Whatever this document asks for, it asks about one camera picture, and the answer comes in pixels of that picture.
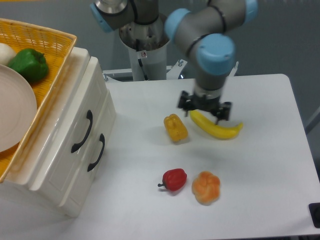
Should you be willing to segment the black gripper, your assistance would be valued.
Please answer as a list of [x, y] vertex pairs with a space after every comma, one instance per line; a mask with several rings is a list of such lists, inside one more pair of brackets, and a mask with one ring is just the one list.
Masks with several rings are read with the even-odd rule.
[[201, 87], [195, 87], [193, 95], [183, 90], [180, 93], [177, 107], [184, 111], [184, 116], [187, 117], [189, 111], [202, 110], [214, 114], [218, 125], [220, 121], [228, 121], [230, 118], [232, 103], [222, 102], [220, 98], [222, 95], [222, 88], [215, 90], [208, 90]]

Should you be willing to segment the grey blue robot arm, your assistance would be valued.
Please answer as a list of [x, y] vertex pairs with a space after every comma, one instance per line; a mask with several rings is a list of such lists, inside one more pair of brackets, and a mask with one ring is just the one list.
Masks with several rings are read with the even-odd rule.
[[157, 0], [96, 0], [90, 10], [104, 32], [118, 31], [134, 81], [166, 79], [167, 44], [173, 43], [196, 69], [193, 93], [182, 92], [178, 107], [229, 119], [232, 104], [220, 98], [236, 47], [226, 32], [252, 21], [257, 1], [209, 0], [196, 13], [179, 8], [169, 16], [160, 13]]

